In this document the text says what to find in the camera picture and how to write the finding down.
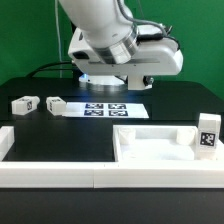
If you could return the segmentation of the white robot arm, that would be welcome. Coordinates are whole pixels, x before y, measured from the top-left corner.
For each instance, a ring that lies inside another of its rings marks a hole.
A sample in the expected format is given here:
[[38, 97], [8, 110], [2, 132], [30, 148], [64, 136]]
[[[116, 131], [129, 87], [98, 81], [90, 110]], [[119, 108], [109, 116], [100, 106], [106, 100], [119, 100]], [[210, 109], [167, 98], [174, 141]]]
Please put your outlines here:
[[162, 24], [135, 19], [124, 0], [59, 0], [75, 25], [68, 55], [81, 86], [97, 91], [145, 90], [152, 78], [177, 75], [178, 41]]

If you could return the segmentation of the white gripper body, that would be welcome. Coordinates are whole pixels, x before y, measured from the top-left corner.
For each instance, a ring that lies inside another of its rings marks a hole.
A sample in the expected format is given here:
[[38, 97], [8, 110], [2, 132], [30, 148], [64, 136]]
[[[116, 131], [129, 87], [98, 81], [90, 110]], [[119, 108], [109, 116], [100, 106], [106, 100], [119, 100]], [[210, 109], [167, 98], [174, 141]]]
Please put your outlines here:
[[160, 33], [149, 34], [149, 28], [139, 28], [127, 39], [100, 49], [92, 48], [77, 29], [68, 54], [90, 76], [177, 75], [183, 65], [178, 42]]

